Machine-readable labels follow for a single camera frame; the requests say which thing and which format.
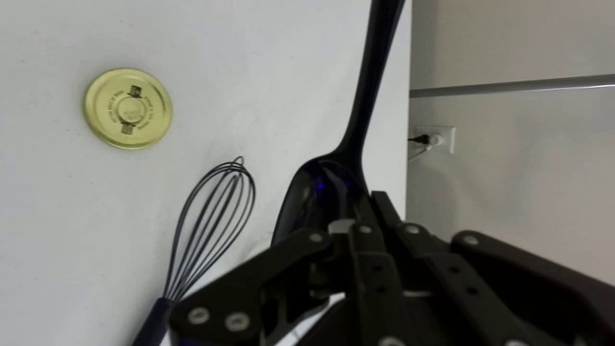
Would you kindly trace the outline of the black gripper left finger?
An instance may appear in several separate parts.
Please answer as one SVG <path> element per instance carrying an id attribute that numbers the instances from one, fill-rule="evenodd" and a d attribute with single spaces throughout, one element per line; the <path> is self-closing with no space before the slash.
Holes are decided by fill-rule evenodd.
<path id="1" fill-rule="evenodd" d="M 359 346 L 350 300 L 354 220 L 306 227 L 183 299 L 169 316 L 171 346 Z"/>

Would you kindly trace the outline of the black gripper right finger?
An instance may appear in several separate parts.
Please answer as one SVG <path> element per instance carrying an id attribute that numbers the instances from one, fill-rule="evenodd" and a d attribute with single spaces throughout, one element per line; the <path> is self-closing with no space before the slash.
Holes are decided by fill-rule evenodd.
<path id="1" fill-rule="evenodd" d="M 488 237 L 450 243 L 404 224 L 384 193 L 371 197 L 388 241 L 417 264 L 465 346 L 615 346 L 615 287 Z"/>

